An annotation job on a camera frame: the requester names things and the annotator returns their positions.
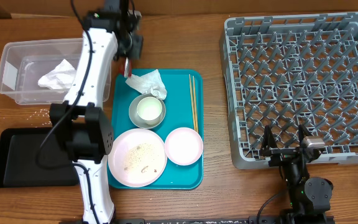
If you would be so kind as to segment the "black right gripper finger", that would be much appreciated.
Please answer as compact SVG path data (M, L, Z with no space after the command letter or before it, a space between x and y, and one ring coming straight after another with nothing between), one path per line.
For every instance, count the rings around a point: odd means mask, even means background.
M277 148L277 143L269 125L266 125L264 129L261 150L265 150L267 148Z
M305 140L310 136L312 136L312 134L308 131L308 129L303 124L300 124L298 126L298 140L300 142L300 147L308 147L308 143L306 143Z

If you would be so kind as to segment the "red snack wrapper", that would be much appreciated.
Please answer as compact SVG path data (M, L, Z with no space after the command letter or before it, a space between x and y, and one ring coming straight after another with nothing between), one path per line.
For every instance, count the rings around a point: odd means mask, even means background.
M132 63L131 60L126 58L124 62L123 75L125 78L130 78L132 76Z

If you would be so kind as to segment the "white napkin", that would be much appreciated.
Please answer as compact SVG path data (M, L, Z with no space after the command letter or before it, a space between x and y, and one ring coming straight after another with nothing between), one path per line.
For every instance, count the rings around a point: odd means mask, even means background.
M52 71L38 80L38 86L51 90L70 88L76 75L76 69L67 60L62 60Z
M157 69L142 76L131 75L126 84L143 95L151 94L160 100L167 97L167 89Z

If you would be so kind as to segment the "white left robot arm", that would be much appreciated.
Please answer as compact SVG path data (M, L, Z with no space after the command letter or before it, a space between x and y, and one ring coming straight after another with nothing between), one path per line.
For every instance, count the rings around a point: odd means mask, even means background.
M130 0L106 1L103 8L79 19L83 44L76 76L62 103L49 109L51 136L69 158L65 165L47 165L38 149L35 163L42 169L74 168L84 203L81 223L113 223L115 207L109 194L108 154L113 144L111 123L103 111L103 92L113 61L125 60L123 74L131 76L131 60L140 58L143 37L136 33L141 13Z

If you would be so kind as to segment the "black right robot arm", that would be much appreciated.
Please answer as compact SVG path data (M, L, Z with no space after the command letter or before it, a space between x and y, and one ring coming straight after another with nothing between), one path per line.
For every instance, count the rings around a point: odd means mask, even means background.
M334 223L334 218L325 214L331 208L333 183L321 177L311 177L306 166L320 157L325 143L322 138L312 135L302 124L298 126L298 140L298 147L280 149L270 126L264 129L259 154L270 158L270 167L279 168L280 176L287 187L261 206L256 216L257 223L262 223L263 209L285 193L290 198L291 207L282 210L275 218L275 223Z

